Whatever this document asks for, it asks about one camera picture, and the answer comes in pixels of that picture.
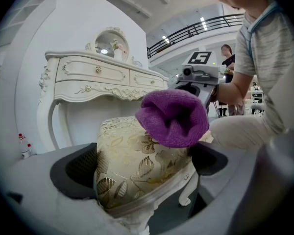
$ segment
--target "metal railing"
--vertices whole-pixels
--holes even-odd
[[[226,16],[220,16],[216,18],[210,18],[203,22],[198,22],[187,26],[177,32],[167,36],[165,39],[160,40],[151,47],[147,47],[148,58],[154,56],[157,53],[162,52],[166,48],[175,45],[185,39],[189,39],[193,36],[199,35],[203,32],[210,30],[221,29],[225,27],[240,26],[243,24],[244,14],[232,14]]]

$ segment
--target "purple cloth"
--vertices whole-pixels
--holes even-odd
[[[209,129],[205,107],[184,90],[148,93],[135,117],[155,140],[171,148],[193,146]]]

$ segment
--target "gold floral fabric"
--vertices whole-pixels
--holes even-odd
[[[160,145],[135,117],[112,118],[101,124],[97,157],[94,185],[105,209],[153,191],[191,161],[187,148]]]

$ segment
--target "round mirror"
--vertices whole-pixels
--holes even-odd
[[[101,33],[95,41],[96,52],[126,61],[128,58],[128,43],[118,32],[107,30]]]

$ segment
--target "white ornate console table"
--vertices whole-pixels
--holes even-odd
[[[42,88],[37,122],[48,151],[58,149],[52,113],[59,118],[67,146],[72,146],[67,125],[67,103],[86,102],[102,95],[137,100],[148,92],[167,89],[168,79],[152,70],[89,51],[46,52],[48,65],[39,81]]]

